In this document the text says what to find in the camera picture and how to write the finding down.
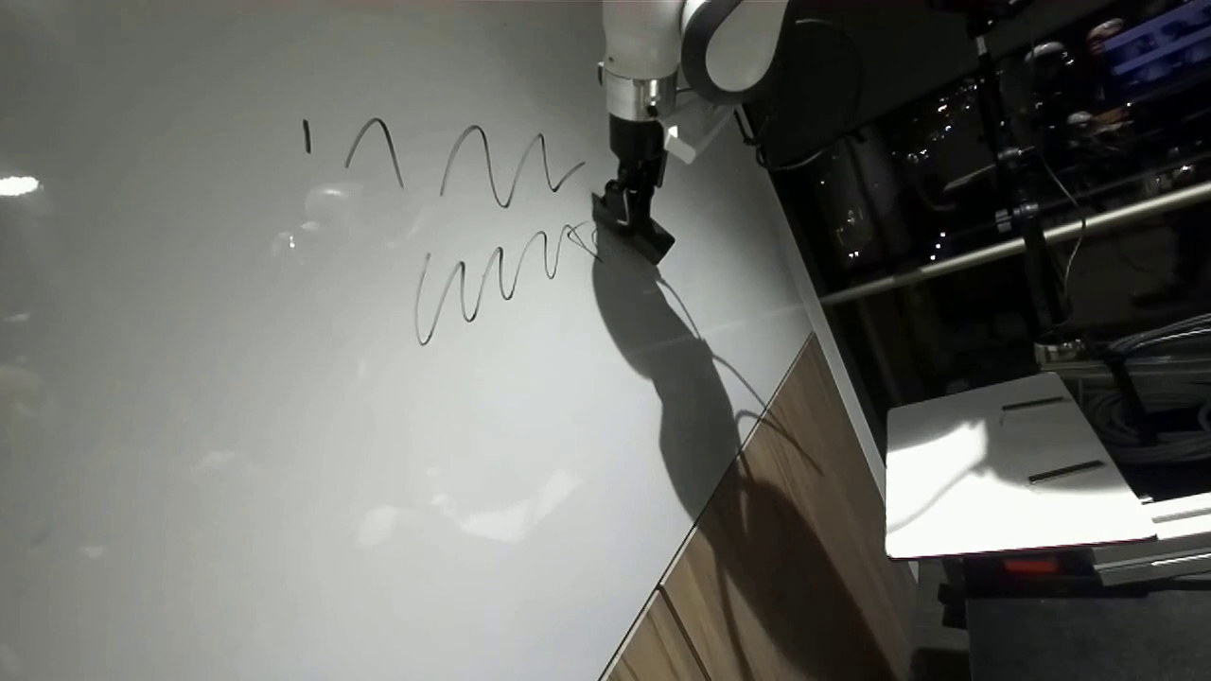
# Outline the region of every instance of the white table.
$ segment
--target white table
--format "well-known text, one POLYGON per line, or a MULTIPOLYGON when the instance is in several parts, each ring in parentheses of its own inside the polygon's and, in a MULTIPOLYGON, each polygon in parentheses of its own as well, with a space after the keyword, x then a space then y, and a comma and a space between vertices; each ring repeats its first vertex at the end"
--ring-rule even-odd
POLYGON ((1055 373, 888 414, 886 554, 1147 540, 1153 522, 1055 373))

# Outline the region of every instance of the whiteboard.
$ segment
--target whiteboard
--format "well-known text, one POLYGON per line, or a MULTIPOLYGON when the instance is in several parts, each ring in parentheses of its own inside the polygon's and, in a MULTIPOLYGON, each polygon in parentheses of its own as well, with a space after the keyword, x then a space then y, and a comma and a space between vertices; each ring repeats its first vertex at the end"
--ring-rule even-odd
POLYGON ((600 55, 592 0, 0 0, 0 678, 603 672, 812 322, 736 132, 680 304, 615 261, 666 332, 603 322, 600 55), (685 329, 752 392, 660 388, 685 329))

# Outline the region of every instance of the wooden panel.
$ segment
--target wooden panel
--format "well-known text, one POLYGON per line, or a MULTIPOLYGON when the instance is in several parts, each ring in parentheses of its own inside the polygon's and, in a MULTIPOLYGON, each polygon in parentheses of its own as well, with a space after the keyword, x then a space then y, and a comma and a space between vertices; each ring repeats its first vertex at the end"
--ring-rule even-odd
POLYGON ((678 681, 709 678, 678 626, 678 613, 663 595, 656 595, 634 643, 626 648, 621 662, 610 672, 610 681, 646 681, 646 678, 678 678, 678 681))
POLYGON ((907 570, 882 554, 882 494, 870 484, 859 439, 813 342, 795 358, 774 414, 795 441, 775 426, 761 426, 745 455, 752 475, 795 501, 875 632, 880 652, 895 671, 905 671, 914 656, 914 583, 907 570))
POLYGON ((685 678, 656 643, 671 613, 709 678, 905 678, 907 604, 907 576, 882 556, 882 501, 812 342, 615 678, 685 678))

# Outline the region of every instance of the black cable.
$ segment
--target black cable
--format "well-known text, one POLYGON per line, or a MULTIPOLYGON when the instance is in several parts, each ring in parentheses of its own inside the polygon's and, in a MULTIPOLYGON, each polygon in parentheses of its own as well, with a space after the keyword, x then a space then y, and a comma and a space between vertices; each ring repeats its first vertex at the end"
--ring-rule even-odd
POLYGON ((1068 261, 1065 261, 1065 274, 1061 274, 1061 308, 1068 311, 1068 304, 1070 304, 1070 274, 1074 274, 1074 261, 1079 261, 1079 252, 1081 252, 1081 247, 1087 247, 1087 236, 1089 236, 1089 208, 1065 184, 1065 178, 1055 174, 1055 168, 1050 161, 1050 156, 1044 150, 1034 150, 1036 159, 1041 159, 1041 168, 1044 168, 1044 174, 1051 178, 1051 184, 1068 195, 1068 203, 1079 211, 1079 219, 1081 219, 1081 231, 1079 231, 1079 237, 1074 237, 1074 247, 1070 247, 1070 252, 1068 252, 1068 261))

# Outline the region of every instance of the black marker line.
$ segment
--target black marker line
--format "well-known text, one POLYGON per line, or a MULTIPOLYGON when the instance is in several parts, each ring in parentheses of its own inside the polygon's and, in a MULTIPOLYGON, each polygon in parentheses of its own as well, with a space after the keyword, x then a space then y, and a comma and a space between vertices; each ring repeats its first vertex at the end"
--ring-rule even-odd
POLYGON ((1079 463, 1079 465, 1065 465, 1065 468, 1044 468, 1044 474, 1034 474, 1026 479, 1041 484, 1041 479, 1074 475, 1074 474, 1087 474, 1087 468, 1102 468, 1102 463, 1079 463))
POLYGON ((516 203, 518 180, 521 180, 521 168, 531 161, 533 150, 538 150, 538 159, 542 159, 542 174, 544 174, 544 188, 550 188, 550 194, 559 194, 564 180, 568 180, 576 169, 584 169, 584 161, 576 161, 568 174, 552 178, 552 159, 550 159, 550 150, 544 150, 544 132, 538 132, 538 135, 526 143, 526 150, 521 150, 521 159, 518 159, 518 168, 516 168, 516 178, 511 178, 507 194, 500 195, 496 161, 492 161, 492 140, 489 140, 484 125, 468 125, 468 127, 461 127, 461 135, 453 140, 453 148, 451 148, 451 156, 447 156, 447 169, 442 169, 442 188, 439 188, 439 195, 447 195, 453 159, 460 159, 460 150, 461 150, 461 143, 467 143, 468 135, 480 140, 489 188, 492 188, 492 201, 496 201, 500 208, 511 208, 511 203, 516 203))
POLYGON ((467 269, 468 269, 468 265, 460 261, 460 265, 451 269, 447 282, 442 282, 439 308, 434 308, 434 313, 433 313, 429 325, 420 325, 420 299, 425 299, 425 281, 429 281, 429 265, 433 265, 433 252, 425 252, 425 269, 420 269, 415 294, 413 294, 413 332, 415 332, 415 346, 429 347, 433 335, 439 332, 439 322, 442 322, 442 313, 447 313, 447 299, 451 299, 451 288, 453 288, 453 282, 460 282, 460 313, 461 313, 461 322, 468 322, 468 325, 472 325, 472 322, 480 318, 480 311, 484 311, 484 293, 489 293, 492 269, 496 269, 496 294, 500 294, 505 304, 511 304, 511 299, 518 294, 521 269, 526 269, 533 247, 542 247, 542 274, 544 274, 544 281, 555 281, 555 276, 559 276, 559 265, 564 265, 564 242, 587 251, 587 247, 579 242, 579 227, 584 227, 584 222, 564 222, 559 236, 533 231, 533 236, 526 237, 526 247, 521 247, 518 261, 516 261, 516 276, 511 276, 511 281, 507 281, 507 274, 505 274, 507 252, 505 252, 505 247, 496 247, 492 257, 489 257, 489 265, 480 269, 480 288, 476 288, 472 299, 467 294, 467 269))
POLYGON ((369 135, 371 127, 384 132, 395 180, 405 188, 403 156, 395 150, 395 135, 391 135, 391 125, 385 125, 384 116, 364 122, 364 127, 351 135, 351 148, 350 148, 350 156, 344 156, 344 168, 351 168, 351 159, 356 159, 356 150, 360 150, 360 143, 364 143, 364 135, 369 135))

